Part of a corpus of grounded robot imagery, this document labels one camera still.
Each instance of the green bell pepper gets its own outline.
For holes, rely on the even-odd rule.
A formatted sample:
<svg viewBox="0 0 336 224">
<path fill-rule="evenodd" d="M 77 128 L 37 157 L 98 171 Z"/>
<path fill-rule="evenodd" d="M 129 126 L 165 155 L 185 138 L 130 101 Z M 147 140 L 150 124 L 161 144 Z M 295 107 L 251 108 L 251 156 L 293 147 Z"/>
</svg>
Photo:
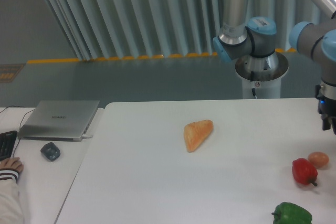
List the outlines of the green bell pepper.
<svg viewBox="0 0 336 224">
<path fill-rule="evenodd" d="M 272 215 L 273 224 L 311 224 L 313 219 L 310 212 L 289 202 L 279 204 Z"/>
</svg>

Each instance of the sleeve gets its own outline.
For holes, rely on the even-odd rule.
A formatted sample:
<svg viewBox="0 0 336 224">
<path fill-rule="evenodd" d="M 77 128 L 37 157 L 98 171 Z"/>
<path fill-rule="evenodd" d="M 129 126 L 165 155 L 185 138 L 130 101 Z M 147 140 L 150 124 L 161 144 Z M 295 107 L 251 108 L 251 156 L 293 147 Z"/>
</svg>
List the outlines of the sleeve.
<svg viewBox="0 0 336 224">
<path fill-rule="evenodd" d="M 17 171 L 0 169 L 0 224 L 24 223 L 17 178 Z"/>
</svg>

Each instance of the yellow floor stripe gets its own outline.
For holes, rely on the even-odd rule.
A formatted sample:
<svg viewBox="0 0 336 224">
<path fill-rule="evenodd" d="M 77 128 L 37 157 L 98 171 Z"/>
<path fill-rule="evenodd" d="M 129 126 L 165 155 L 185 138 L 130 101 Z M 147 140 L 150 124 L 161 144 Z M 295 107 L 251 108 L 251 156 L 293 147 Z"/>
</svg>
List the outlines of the yellow floor stripe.
<svg viewBox="0 0 336 224">
<path fill-rule="evenodd" d="M 27 64 L 39 64 L 39 63 L 62 63 L 62 62 L 78 62 L 79 59 L 50 59 L 50 60 L 29 60 Z"/>
<path fill-rule="evenodd" d="M 285 52 L 283 49 L 281 48 L 277 48 L 275 50 L 276 52 Z M 287 52 L 296 52 L 295 49 L 290 48 L 287 50 Z M 195 52 L 191 52 L 189 54 L 186 54 L 186 57 L 208 57 L 208 56 L 217 56 L 217 52 L 213 52 L 212 55 L 210 55 L 208 52 L 203 52 L 201 54 L 197 54 Z M 89 60 L 91 61 L 113 61 L 113 60 L 148 60 L 148 59 L 163 59 L 164 56 L 163 55 L 154 55 L 153 57 L 149 57 L 147 55 L 140 55 L 137 58 L 134 58 L 133 56 L 124 56 L 123 58 L 119 59 L 119 57 L 114 56 L 114 57 L 110 57 L 108 59 L 104 58 L 104 57 L 100 57 L 97 59 L 92 59 Z M 172 54 L 169 55 L 168 58 L 183 58 L 183 55 L 181 54 Z M 40 64 L 40 63 L 64 63 L 64 62 L 80 62 L 79 59 L 77 58 L 69 58 L 69 59 L 50 59 L 50 60 L 29 60 L 27 61 L 27 64 Z"/>
</svg>

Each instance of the orange object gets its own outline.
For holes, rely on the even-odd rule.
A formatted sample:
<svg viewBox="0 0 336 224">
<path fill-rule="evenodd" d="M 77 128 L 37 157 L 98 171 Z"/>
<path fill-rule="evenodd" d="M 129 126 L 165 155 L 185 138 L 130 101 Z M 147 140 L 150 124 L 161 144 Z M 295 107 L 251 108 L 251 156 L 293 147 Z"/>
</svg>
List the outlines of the orange object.
<svg viewBox="0 0 336 224">
<path fill-rule="evenodd" d="M 194 152 L 214 129 L 211 120 L 194 122 L 184 127 L 184 141 L 188 152 Z"/>
<path fill-rule="evenodd" d="M 308 161 L 318 169 L 329 163 L 329 157 L 326 153 L 323 152 L 313 152 L 309 154 Z"/>
</svg>

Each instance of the striped sleeve cuff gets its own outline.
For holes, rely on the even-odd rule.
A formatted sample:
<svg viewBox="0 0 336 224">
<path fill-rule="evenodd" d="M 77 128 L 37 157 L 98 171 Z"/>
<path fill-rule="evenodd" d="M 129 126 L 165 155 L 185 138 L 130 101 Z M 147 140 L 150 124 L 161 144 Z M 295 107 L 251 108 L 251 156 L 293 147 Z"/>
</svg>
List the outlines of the striped sleeve cuff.
<svg viewBox="0 0 336 224">
<path fill-rule="evenodd" d="M 19 173 L 13 169 L 0 169 L 0 180 L 12 179 L 15 182 L 19 177 Z"/>
</svg>

